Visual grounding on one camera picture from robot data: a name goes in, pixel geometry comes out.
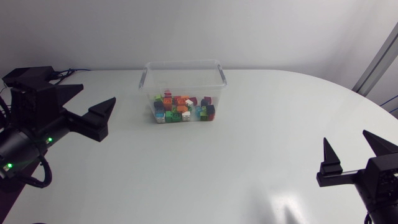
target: red cube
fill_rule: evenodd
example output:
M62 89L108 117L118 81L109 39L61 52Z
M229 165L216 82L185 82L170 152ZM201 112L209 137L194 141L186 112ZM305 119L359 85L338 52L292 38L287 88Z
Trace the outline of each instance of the red cube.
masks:
M211 97L210 97L210 96L205 96L205 100L206 100L207 102L209 102L209 105L211 104Z
M214 120L214 115L215 114L209 114L209 121L213 121Z

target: black cable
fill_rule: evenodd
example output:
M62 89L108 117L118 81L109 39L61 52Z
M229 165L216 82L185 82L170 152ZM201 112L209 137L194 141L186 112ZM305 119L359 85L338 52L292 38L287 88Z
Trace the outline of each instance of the black cable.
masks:
M369 214L366 214L364 224L372 224L372 219Z
M74 68L69 68L68 70L60 71L60 72L53 72L51 74L50 80L60 80L54 85L58 85L60 82L62 82L64 79L75 73L76 71L91 71L90 69L74 69Z
M8 88L8 86L6 86L6 82L3 82L2 84L4 85L4 88L1 89L0 94L2 93L3 90L5 90L6 88Z
M11 113L10 113L10 110L8 109L6 102L4 102L4 100L1 98L1 96L0 96L0 106L4 110L4 113L6 114L5 119L6 119L6 126L7 126L11 120Z
M34 177L19 173L16 178L21 181L22 183L29 184L34 187L40 187L44 188L48 185L51 184L52 181L52 173L51 173L51 168L49 166L49 163L45 159L43 155L39 155L39 160L41 162L41 165L43 166L44 169L44 180L39 181Z

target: white table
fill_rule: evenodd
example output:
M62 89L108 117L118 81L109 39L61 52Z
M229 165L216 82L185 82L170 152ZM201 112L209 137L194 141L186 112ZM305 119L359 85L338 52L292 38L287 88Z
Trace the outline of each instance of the white table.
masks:
M5 223L363 223L353 185L320 188L327 137L345 171L363 169L362 130L398 143L398 121L319 78L226 70L212 122L156 124L139 94L141 71L80 72L79 115L115 96L101 143L69 133L46 155L53 182L26 186ZM34 174L42 178L41 168Z

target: plastic container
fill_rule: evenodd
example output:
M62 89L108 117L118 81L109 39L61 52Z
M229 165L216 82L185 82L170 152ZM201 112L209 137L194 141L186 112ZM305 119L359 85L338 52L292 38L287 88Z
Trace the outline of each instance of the plastic container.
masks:
M225 87L217 60L150 62L139 84L158 123L213 121Z

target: toy block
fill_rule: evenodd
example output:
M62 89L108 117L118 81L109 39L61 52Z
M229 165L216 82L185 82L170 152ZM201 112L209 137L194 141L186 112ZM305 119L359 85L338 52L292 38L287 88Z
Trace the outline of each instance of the toy block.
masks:
M182 113L182 121L190 121L191 120L191 112L187 111Z
M214 120L214 116L215 116L215 114L209 114L209 121L213 121Z
M196 106L198 104L198 100L196 97L190 97L189 100L193 102L194 106Z
M160 94L156 95L156 96L155 96L155 101L162 102L162 101L163 101L163 100L162 100L162 95L160 95Z
M208 115L215 114L216 109L214 108L214 105L207 105L206 106L206 112Z
M205 99L202 99L200 102L200 106L207 106L207 105L209 105L209 102Z
M163 117L164 110L157 109L155 110L155 117Z
M155 107L156 109L163 110L163 109L164 109L163 102L161 102L161 101L155 101L155 102L154 102L154 107Z
M186 102L183 98L177 98L176 105L177 106L185 106Z
M188 108L186 106L177 106L177 112L183 113L188 111Z
M180 114L180 113L173 113L172 121L173 121L173 122L179 122L179 121L181 121L181 114Z
M193 102L189 99L185 100L186 106L193 106Z
M200 117L200 113L201 113L201 107L200 106L196 106L195 107L195 113L196 113L197 117Z
M209 105L211 104L211 97L210 96L205 96L204 100L206 100L209 103Z
M173 119L173 113L171 111L166 111L165 117L166 117L166 122L170 123L170 122L172 122L172 119Z
M166 110L172 110L173 103L171 98L164 98L163 105Z
M163 114L163 116L160 116L160 117L156 116L156 122L158 122L159 124L166 123L164 114Z
M206 112L200 112L200 121L207 121L209 119L209 116L207 115Z

